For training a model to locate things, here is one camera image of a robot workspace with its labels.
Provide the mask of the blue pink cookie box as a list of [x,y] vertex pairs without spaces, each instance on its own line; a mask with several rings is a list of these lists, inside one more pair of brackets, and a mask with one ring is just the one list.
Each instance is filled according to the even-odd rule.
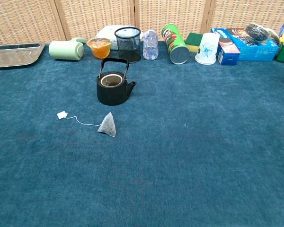
[[234,66],[240,56],[240,51],[223,28],[211,28],[211,32],[219,34],[219,44],[217,49],[217,60],[221,65]]

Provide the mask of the clear plastic water bottle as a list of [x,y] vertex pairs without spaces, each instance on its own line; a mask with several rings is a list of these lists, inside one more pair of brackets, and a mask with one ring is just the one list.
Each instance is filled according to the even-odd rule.
[[144,34],[143,56],[147,60],[157,59],[159,54],[158,35],[153,29],[149,29]]

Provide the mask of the brown chocolate pie box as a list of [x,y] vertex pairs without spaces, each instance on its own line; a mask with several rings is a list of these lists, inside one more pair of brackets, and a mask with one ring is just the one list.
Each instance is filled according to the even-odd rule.
[[229,34],[233,37],[247,37],[250,38],[250,36],[247,34],[245,28],[227,28],[226,29]]

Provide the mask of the stainless steel tray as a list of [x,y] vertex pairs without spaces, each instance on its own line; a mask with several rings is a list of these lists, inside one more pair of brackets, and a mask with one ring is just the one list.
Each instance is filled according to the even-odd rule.
[[0,45],[0,68],[32,64],[38,60],[44,47],[44,43]]

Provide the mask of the black cast iron teapot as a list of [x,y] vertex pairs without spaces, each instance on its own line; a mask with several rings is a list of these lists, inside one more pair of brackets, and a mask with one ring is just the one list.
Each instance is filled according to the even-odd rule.
[[[104,64],[108,61],[125,63],[125,72],[102,72]],[[119,105],[129,98],[136,82],[127,82],[126,73],[128,69],[129,62],[126,59],[105,58],[102,60],[100,72],[97,76],[97,98],[101,103],[105,105]]]

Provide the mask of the white wet wipes pack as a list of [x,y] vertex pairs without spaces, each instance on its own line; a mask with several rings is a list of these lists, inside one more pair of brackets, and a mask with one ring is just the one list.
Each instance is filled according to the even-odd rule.
[[[96,34],[96,38],[106,38],[109,39],[111,41],[111,50],[118,50],[118,46],[117,46],[117,40],[116,40],[116,36],[115,36],[115,31],[123,28],[123,27],[134,27],[131,25],[108,25],[103,27],[97,34]],[[117,33],[120,36],[133,36],[138,34],[138,31],[136,29],[124,29],[120,32]]]

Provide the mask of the black mesh pen holder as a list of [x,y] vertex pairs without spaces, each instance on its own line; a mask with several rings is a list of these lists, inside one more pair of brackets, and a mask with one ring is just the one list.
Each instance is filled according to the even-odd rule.
[[140,29],[133,26],[125,26],[115,31],[119,58],[126,59],[129,63],[141,59],[140,34]]

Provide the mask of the green chips can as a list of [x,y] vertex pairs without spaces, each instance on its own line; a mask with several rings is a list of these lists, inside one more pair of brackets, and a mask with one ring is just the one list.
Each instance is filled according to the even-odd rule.
[[166,24],[161,35],[167,45],[170,60],[173,64],[184,64],[187,62],[190,51],[187,48],[178,27],[172,23]]

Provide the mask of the green yellow sponge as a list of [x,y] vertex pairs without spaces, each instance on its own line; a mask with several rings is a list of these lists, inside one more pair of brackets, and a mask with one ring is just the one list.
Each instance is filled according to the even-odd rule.
[[185,40],[185,44],[190,52],[197,53],[203,35],[197,33],[190,33]]

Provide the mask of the blue velvet tablecloth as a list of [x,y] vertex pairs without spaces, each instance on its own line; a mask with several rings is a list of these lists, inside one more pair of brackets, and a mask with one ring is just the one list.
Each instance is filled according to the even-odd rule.
[[[101,61],[0,69],[0,227],[284,227],[284,63],[130,64],[129,99],[97,99]],[[113,138],[98,132],[111,112]]]

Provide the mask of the blue biscuit box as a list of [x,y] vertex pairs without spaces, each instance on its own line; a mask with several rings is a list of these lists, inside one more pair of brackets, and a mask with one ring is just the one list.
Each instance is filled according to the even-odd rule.
[[279,51],[273,39],[257,42],[250,36],[232,35],[232,41],[240,51],[238,61],[272,61]]

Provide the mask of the pyramid tea bag with string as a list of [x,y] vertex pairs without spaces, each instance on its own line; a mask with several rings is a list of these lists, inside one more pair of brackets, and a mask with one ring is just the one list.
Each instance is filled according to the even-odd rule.
[[98,127],[98,132],[100,133],[105,133],[111,137],[115,137],[116,136],[116,128],[115,128],[115,122],[114,122],[114,118],[111,112],[109,112],[103,119],[102,123],[100,125],[96,125],[96,124],[87,124],[87,123],[82,123],[78,120],[77,116],[73,116],[73,117],[67,117],[68,113],[65,111],[59,112],[56,114],[58,119],[73,119],[75,118],[76,121],[79,124],[82,125],[86,125],[86,126],[97,126]]

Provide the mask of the pale green lint roller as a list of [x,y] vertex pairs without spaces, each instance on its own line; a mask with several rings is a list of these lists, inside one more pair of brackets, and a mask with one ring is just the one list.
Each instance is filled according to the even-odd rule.
[[49,54],[58,60],[79,61],[84,54],[84,43],[87,39],[75,37],[68,41],[52,41],[49,44]]

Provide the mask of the white paper cup blue flower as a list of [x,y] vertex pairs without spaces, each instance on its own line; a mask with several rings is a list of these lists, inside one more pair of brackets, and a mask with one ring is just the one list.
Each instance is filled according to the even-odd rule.
[[219,39],[219,34],[204,33],[195,60],[203,65],[214,64],[216,62]]

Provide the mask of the orange jelly cup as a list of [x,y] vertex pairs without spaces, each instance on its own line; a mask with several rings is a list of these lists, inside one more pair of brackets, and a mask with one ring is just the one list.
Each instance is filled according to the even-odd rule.
[[111,41],[107,38],[92,38],[86,42],[92,54],[98,59],[106,58],[110,53]]

